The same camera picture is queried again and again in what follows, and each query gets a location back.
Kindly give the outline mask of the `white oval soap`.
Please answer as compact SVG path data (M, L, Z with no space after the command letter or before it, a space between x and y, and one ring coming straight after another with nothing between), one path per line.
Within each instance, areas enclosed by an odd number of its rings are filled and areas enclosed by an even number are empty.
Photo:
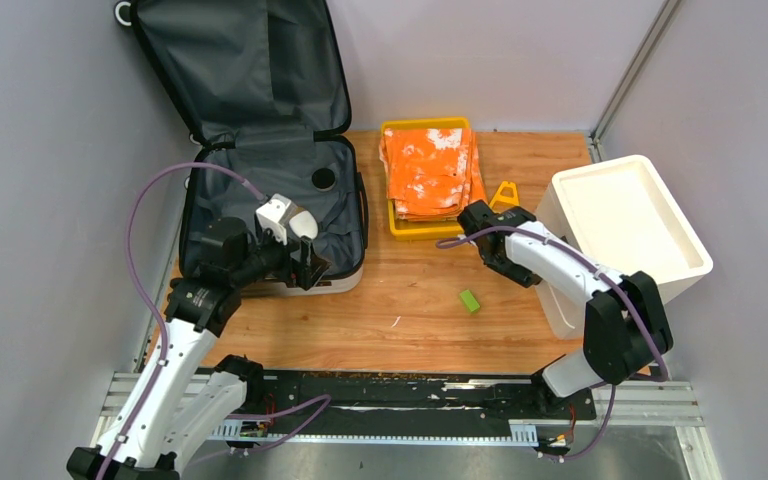
M314 216L307 210L296 212L289 220L289 226L293 234L298 238L314 240L319 233L319 226Z

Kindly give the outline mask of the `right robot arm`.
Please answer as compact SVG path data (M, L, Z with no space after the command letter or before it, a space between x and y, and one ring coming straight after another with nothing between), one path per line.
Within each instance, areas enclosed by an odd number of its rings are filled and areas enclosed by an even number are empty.
M462 236L439 241L439 248L472 244L492 271L523 287L553 287L582 313L581 347L533 376L537 384L530 392L531 403L537 413L556 417L581 390L619 385L651 363L665 365L663 356L674 339L659 287L650 275L626 274L598 262L519 206L495 212L477 201L457 222Z

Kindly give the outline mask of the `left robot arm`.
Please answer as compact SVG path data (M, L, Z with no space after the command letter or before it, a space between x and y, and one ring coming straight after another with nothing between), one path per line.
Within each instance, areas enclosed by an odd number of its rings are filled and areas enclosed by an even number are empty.
M258 411L266 400L263 367L228 355L186 406L192 375L241 305L241 292L269 275L303 289L328 268L313 251L318 225L308 212L288 220L259 216L249 231L238 218L212 221L199 239L193 270L172 283L161 334L116 421L93 447L67 462L74 479L178 479L224 418Z

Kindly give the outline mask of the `black white space suitcase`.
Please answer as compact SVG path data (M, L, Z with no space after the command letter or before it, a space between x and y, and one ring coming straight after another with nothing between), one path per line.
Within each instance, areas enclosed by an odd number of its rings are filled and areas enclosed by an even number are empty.
M346 131L352 106L329 6L324 1L119 1L130 29L200 148L179 234L189 274L201 235L222 217L256 230L256 209L283 195L309 211L315 252L331 265L311 294L353 289L369 241L368 201ZM312 173L327 167L335 187ZM249 295L295 296L268 278Z

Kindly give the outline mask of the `orange tie-dye jeans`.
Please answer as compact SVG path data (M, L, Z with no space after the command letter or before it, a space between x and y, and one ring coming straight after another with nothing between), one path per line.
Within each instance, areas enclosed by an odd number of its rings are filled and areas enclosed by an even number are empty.
M487 199L476 134L468 127L386 128L379 158L387 199L401 220L451 220Z

